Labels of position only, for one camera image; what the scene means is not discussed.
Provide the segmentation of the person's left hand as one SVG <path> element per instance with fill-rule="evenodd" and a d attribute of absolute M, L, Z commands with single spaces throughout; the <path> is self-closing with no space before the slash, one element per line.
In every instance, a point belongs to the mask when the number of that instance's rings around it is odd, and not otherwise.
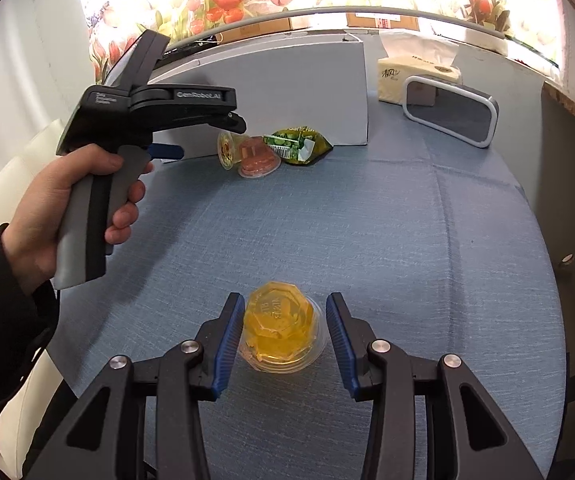
<path fill-rule="evenodd" d="M 120 156 L 90 144 L 50 162 L 32 181 L 1 235 L 3 251 L 24 295 L 30 296 L 56 272 L 58 232 L 71 187 L 88 174 L 114 174 L 123 164 Z"/>

